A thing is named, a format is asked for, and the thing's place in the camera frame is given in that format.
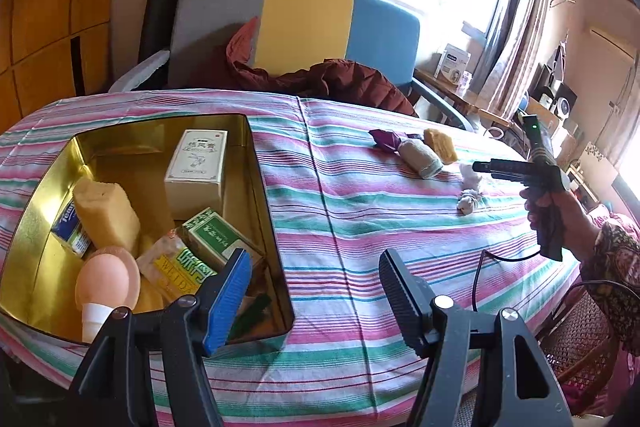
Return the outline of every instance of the white box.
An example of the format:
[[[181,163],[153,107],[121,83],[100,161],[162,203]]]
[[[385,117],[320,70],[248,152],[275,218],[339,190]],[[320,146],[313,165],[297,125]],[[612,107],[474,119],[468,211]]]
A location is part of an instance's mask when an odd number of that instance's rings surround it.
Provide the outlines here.
[[[222,213],[226,131],[187,129],[164,176],[172,217],[191,219],[207,207]]]
[[[467,53],[452,44],[447,44],[440,57],[435,77],[457,86],[470,59],[471,53]]]

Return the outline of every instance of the chair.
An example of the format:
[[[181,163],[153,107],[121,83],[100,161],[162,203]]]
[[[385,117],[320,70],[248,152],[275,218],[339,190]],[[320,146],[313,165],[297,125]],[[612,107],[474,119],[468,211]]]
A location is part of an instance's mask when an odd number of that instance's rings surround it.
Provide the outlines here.
[[[566,296],[564,306],[547,319],[536,336],[564,387],[572,387],[571,413],[584,412],[613,374],[619,342],[607,317],[584,288]]]
[[[380,70],[405,95],[425,97],[454,126],[473,131],[464,116],[413,78],[420,22],[383,0],[178,0],[169,49],[142,60],[109,92],[135,89],[165,64],[166,87],[185,87],[212,49],[254,16],[260,29],[251,67],[280,75],[325,58],[354,60]]]

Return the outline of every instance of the desk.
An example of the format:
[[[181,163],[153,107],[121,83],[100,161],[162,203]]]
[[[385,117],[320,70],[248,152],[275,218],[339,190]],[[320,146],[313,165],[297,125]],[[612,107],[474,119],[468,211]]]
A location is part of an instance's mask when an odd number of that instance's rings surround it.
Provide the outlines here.
[[[433,127],[452,137],[462,161],[520,159],[498,140],[389,111],[261,92],[132,91],[61,100],[0,136],[0,265],[37,180],[74,134],[214,113],[247,115],[296,316],[279,352],[205,360],[225,422],[364,427],[406,420],[426,362],[402,341],[380,285],[382,251],[396,248],[434,292],[470,307],[482,249],[520,257],[538,246],[520,184],[487,179],[482,205],[463,216],[456,209],[458,165],[420,179],[397,154],[374,147],[369,131]],[[569,253],[564,263],[539,255],[522,263],[485,259],[478,307],[514,307],[536,330],[577,275]],[[63,387],[86,352],[2,314],[0,343]],[[159,424],[170,425],[161,357],[150,363]],[[470,353],[466,390],[478,371],[479,358]]]
[[[476,99],[478,96],[474,92],[467,91],[464,95],[460,96],[456,93],[456,86],[450,84],[449,82],[444,82],[439,78],[434,77],[430,73],[426,73],[425,71],[414,70],[414,77],[417,80],[427,84],[433,89],[437,89],[439,92],[443,93],[447,98],[453,100],[453,107],[460,111],[460,113],[467,115],[469,113],[477,113],[480,118],[486,118],[492,122],[499,123],[500,125],[509,128],[511,126],[511,122],[509,120],[505,120],[501,116],[493,114],[481,107],[476,105]]]

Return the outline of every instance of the curtain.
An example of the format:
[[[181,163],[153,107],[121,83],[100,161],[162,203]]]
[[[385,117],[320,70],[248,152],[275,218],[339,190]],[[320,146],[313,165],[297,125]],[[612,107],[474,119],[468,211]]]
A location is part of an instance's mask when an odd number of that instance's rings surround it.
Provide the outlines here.
[[[476,105],[511,120],[529,87],[549,0],[517,0],[504,47]]]
[[[618,170],[640,123],[639,61],[640,52],[636,52],[636,60],[626,76],[616,105],[595,142],[597,149]]]

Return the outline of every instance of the yellow cushion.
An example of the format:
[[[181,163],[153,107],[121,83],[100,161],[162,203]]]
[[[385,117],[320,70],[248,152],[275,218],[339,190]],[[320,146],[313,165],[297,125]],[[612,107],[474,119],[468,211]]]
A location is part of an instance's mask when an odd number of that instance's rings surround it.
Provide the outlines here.
[[[264,0],[254,68],[274,76],[344,58],[353,0]]]

